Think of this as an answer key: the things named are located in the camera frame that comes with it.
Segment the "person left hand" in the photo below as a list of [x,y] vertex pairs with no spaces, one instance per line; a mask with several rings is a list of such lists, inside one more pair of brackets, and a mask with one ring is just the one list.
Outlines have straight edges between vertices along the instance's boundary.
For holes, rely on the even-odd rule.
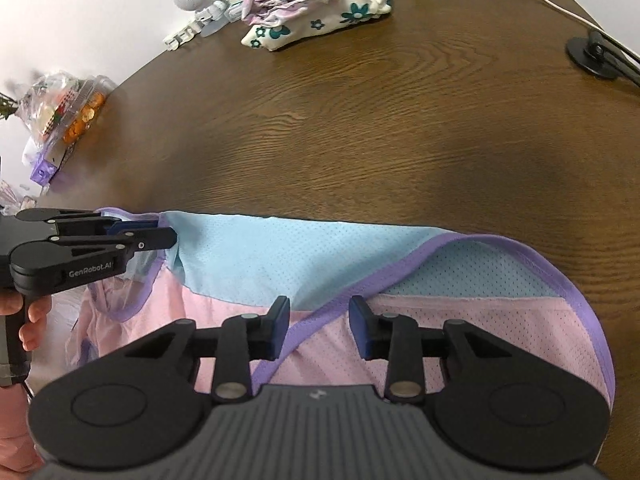
[[[14,315],[22,310],[23,296],[14,290],[2,290],[0,314]],[[26,321],[18,331],[25,351],[37,349],[43,341],[47,327],[47,315],[52,309],[52,299],[45,296],[37,299],[27,309]]]

